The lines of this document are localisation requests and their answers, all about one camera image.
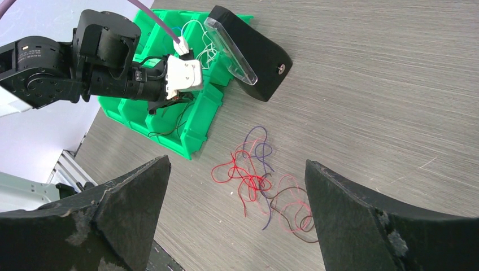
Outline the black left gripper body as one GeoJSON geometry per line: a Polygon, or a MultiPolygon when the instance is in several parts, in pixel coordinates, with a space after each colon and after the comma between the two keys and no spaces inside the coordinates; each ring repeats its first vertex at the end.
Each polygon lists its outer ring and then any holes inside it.
{"type": "Polygon", "coordinates": [[[156,114],[157,109],[166,108],[179,103],[190,103],[195,100],[195,96],[192,92],[178,92],[176,96],[171,99],[166,99],[166,95],[160,96],[160,98],[154,102],[147,103],[147,110],[149,114],[156,114]]]}

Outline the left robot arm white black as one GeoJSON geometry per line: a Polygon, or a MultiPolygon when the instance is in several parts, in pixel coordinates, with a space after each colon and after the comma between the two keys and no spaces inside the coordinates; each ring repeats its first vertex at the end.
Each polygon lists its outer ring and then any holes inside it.
{"type": "Polygon", "coordinates": [[[71,42],[29,36],[1,47],[1,115],[92,95],[145,100],[148,113],[190,102],[203,86],[200,62],[181,38],[177,55],[151,68],[135,62],[140,28],[112,12],[84,10],[71,42]]]}

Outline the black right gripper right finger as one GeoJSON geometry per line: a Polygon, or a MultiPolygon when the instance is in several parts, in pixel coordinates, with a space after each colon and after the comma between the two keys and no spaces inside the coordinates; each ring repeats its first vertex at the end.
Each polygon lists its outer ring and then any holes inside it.
{"type": "Polygon", "coordinates": [[[326,270],[478,269],[478,218],[401,202],[312,160],[304,181],[326,270]]]}

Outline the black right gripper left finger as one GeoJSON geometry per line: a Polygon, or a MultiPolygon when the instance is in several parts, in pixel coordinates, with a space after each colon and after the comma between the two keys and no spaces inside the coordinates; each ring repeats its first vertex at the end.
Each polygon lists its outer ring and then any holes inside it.
{"type": "Polygon", "coordinates": [[[170,173],[161,156],[35,210],[1,213],[1,269],[145,270],[170,173]]]}

